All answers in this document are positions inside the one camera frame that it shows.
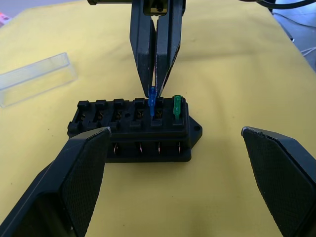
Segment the black pad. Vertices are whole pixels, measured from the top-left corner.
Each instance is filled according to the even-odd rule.
[[[83,237],[103,178],[108,128],[68,140],[0,226],[1,237]]]
[[[294,139],[245,127],[253,173],[284,237],[316,236],[316,160]]]

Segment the metal terminal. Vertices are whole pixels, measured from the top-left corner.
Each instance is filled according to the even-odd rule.
[[[102,119],[103,119],[103,114],[101,112],[99,112],[98,120],[102,120]]]
[[[139,143],[139,151],[140,151],[141,154],[143,153],[143,149],[142,149],[142,144],[141,143]]]
[[[178,142],[178,151],[179,151],[179,154],[181,153],[181,145],[180,145],[180,142]]]
[[[118,153],[119,153],[119,145],[117,143],[115,143],[115,145],[114,145],[113,152],[115,155],[118,155]]]
[[[160,142],[158,142],[158,154],[161,154],[161,147],[160,147]]]
[[[155,114],[156,119],[161,119],[162,118],[162,110],[157,110]]]
[[[144,116],[143,111],[137,111],[137,119],[142,119]]]
[[[120,120],[122,117],[121,113],[120,112],[117,112],[116,114],[116,120]]]

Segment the clear plastic box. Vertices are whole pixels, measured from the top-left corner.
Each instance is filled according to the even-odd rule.
[[[67,53],[0,75],[0,106],[31,98],[77,79]]]

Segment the yellow fabric surface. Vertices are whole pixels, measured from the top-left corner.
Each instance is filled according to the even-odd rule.
[[[144,97],[131,5],[28,9],[0,29],[0,73],[67,52],[79,80],[0,109],[0,222],[66,143],[79,100]],[[253,176],[243,126],[316,156],[316,76],[268,10],[189,0],[163,92],[183,95],[203,136],[188,163],[106,164],[87,237],[280,237]]]

